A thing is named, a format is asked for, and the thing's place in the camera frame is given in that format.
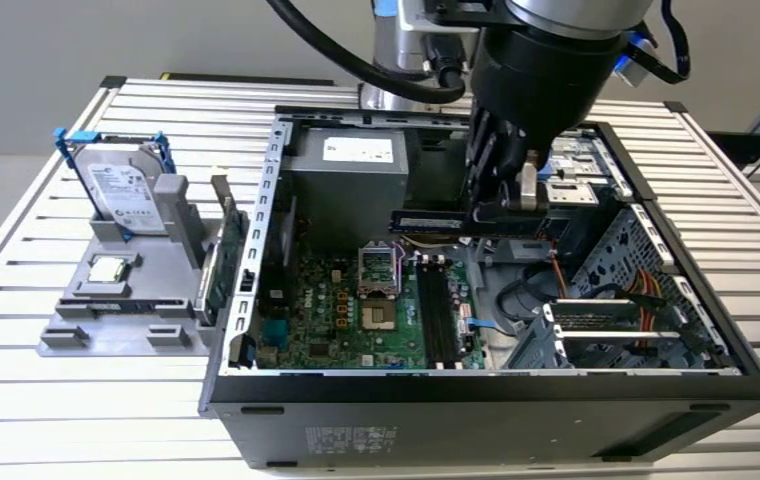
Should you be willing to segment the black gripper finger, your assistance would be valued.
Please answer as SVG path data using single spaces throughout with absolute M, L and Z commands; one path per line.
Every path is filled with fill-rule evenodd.
M 542 155 L 524 144 L 510 144 L 503 158 L 503 208 L 512 217 L 534 216 L 539 209 L 538 174 Z
M 507 146 L 507 123 L 491 113 L 474 113 L 470 118 L 464 185 L 474 222 L 494 222 L 510 206 L 507 179 L 502 173 Z

